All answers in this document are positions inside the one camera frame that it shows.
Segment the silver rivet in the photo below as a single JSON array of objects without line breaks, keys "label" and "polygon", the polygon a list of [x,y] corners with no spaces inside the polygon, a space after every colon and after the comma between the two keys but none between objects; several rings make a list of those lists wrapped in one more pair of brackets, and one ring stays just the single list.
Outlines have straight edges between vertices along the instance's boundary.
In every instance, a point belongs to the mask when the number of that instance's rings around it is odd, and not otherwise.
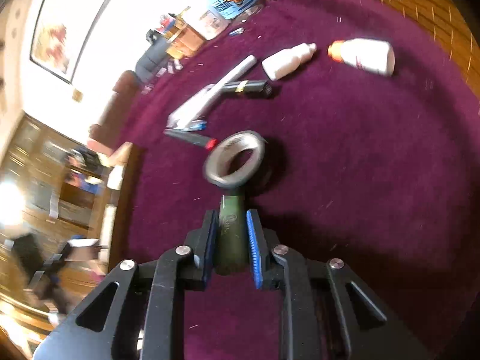
[{"label": "silver rivet", "polygon": [[289,247],[285,245],[277,245],[273,248],[273,253],[283,256],[289,252]]},{"label": "silver rivet", "polygon": [[180,256],[184,256],[186,254],[189,254],[190,252],[191,252],[191,247],[187,245],[182,245],[177,247],[177,249],[175,249],[175,253],[179,254]]},{"label": "silver rivet", "polygon": [[332,269],[342,269],[345,266],[345,263],[342,259],[331,259],[329,265]]},{"label": "silver rivet", "polygon": [[129,270],[132,269],[134,266],[135,266],[135,261],[133,261],[132,259],[124,259],[124,260],[120,263],[120,269],[121,269],[122,271],[129,271]]}]

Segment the white container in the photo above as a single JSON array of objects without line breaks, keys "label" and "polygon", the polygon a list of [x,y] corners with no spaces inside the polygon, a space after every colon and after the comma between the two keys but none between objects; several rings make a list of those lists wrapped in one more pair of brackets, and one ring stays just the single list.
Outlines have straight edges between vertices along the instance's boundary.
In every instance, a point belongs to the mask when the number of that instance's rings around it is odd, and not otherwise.
[{"label": "white container", "polygon": [[182,19],[208,41],[220,35],[230,24],[210,7],[207,0],[192,0]]},{"label": "white container", "polygon": [[337,40],[328,47],[328,55],[334,61],[383,76],[391,76],[395,68],[392,45],[383,40]]},{"label": "white container", "polygon": [[263,70],[272,81],[279,80],[297,69],[300,64],[310,61],[316,50],[315,43],[302,43],[291,49],[280,50],[263,60]]}]

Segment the bottle with orange cap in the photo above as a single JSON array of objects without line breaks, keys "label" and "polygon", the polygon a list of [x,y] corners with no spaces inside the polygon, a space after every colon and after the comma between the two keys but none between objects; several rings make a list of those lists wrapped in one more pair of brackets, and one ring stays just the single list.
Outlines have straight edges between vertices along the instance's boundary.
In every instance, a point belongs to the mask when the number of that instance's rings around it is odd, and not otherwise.
[{"label": "bottle with orange cap", "polygon": [[391,76],[395,67],[392,45],[383,40],[337,40],[328,47],[328,55],[334,61],[383,76]]}]

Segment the purple tablecloth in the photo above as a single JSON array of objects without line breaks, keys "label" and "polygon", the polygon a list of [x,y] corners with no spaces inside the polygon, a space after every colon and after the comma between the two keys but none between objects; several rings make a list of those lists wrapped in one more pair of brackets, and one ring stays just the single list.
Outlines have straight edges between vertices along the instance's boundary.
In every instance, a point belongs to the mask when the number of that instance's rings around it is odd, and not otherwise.
[{"label": "purple tablecloth", "polygon": [[[430,36],[376,0],[265,0],[244,24],[163,76],[122,134],[148,149],[129,257],[156,259],[219,207],[202,176],[206,152],[165,137],[168,114],[247,55],[315,42],[311,62],[278,82],[274,100],[224,100],[206,135],[255,130],[280,180],[250,199],[262,224],[306,257],[344,259],[433,351],[452,337],[479,286],[479,102]],[[333,62],[334,40],[389,41],[392,78]],[[246,75],[265,79],[260,64]],[[276,359],[277,295],[248,273],[214,276],[186,298],[187,359]]]}]

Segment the roll of tape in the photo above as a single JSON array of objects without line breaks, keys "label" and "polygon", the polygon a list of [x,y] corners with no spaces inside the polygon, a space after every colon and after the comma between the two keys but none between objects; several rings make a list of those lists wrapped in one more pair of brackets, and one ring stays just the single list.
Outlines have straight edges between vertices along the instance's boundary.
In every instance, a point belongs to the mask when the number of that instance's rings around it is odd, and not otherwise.
[{"label": "roll of tape", "polygon": [[[252,150],[250,158],[233,173],[228,173],[236,155]],[[255,131],[241,131],[220,142],[205,161],[205,178],[220,188],[236,188],[245,184],[258,170],[265,154],[265,141]]]}]

